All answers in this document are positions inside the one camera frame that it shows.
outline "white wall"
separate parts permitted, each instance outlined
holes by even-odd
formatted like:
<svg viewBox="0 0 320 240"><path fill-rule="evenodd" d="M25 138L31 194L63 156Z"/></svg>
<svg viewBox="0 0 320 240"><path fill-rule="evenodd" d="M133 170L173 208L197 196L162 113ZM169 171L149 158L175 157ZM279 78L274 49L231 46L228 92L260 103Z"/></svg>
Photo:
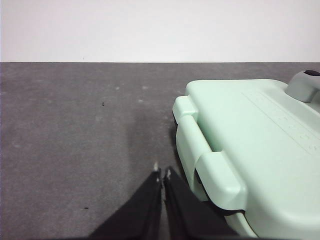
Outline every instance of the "white wall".
<svg viewBox="0 0 320 240"><path fill-rule="evenodd" d="M320 0L2 0L2 62L320 62Z"/></svg>

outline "gray carpet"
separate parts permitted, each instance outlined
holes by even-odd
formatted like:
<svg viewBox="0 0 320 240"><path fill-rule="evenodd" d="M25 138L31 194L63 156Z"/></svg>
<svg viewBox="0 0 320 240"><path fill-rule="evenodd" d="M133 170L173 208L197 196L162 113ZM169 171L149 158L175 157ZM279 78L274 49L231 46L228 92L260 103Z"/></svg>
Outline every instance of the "gray carpet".
<svg viewBox="0 0 320 240"><path fill-rule="evenodd" d="M172 106L188 82L305 69L320 63L2 63L1 239L84 237L154 162L180 171Z"/></svg>

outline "black object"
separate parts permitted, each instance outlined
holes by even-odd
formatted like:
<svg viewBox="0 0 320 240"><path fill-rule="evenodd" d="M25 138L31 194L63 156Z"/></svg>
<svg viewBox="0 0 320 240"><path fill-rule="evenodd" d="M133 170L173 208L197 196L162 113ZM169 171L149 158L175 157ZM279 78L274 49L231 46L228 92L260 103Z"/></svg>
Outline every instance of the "black object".
<svg viewBox="0 0 320 240"><path fill-rule="evenodd" d="M89 237L68 240L158 239L161 182L161 170L156 169L133 196ZM208 205L197 199L172 167L166 169L163 183L172 240L256 240L238 236Z"/></svg>
<svg viewBox="0 0 320 240"><path fill-rule="evenodd" d="M320 76L320 72L317 72L315 70L305 70L304 73L310 76Z"/></svg>
<svg viewBox="0 0 320 240"><path fill-rule="evenodd" d="M204 240L238 235L207 205L199 202L172 167L166 169L163 183L171 239Z"/></svg>
<svg viewBox="0 0 320 240"><path fill-rule="evenodd" d="M90 237L106 240L156 240L161 203L161 171L158 169Z"/></svg>

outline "metal tip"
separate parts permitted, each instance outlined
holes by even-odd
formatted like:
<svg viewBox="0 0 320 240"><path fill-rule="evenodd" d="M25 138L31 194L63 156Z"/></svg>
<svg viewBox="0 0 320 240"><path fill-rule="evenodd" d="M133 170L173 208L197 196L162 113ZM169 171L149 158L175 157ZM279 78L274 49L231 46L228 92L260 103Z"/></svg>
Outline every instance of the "metal tip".
<svg viewBox="0 0 320 240"><path fill-rule="evenodd" d="M171 175L171 171L170 169L168 169L168 171L166 172L166 177L170 180L170 175Z"/></svg>
<svg viewBox="0 0 320 240"><path fill-rule="evenodd" d="M157 161L153 165L153 171L154 172L158 172L159 171L159 167L158 167L158 162Z"/></svg>

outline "mint green plastic case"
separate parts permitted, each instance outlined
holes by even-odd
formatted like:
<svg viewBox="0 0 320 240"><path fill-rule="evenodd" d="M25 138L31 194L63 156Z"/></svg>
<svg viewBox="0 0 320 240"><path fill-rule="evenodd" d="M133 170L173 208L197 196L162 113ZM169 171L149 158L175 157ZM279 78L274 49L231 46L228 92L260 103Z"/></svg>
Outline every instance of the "mint green plastic case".
<svg viewBox="0 0 320 240"><path fill-rule="evenodd" d="M240 234L320 236L320 94L311 103L272 79L196 80L173 106L191 190ZM195 177L195 170L201 179Z"/></svg>

